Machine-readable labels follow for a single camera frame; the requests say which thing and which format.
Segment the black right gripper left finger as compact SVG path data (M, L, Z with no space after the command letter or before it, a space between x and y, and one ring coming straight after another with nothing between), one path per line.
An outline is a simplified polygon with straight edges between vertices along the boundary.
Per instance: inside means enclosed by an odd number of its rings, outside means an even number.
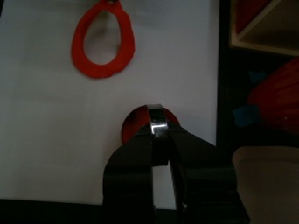
M154 224L152 134L145 125L110 155L102 176L105 224Z

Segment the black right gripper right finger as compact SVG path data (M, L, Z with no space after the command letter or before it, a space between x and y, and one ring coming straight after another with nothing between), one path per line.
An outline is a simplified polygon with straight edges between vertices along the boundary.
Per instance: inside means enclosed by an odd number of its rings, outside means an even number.
M249 224L230 157L170 123L169 163L180 224Z

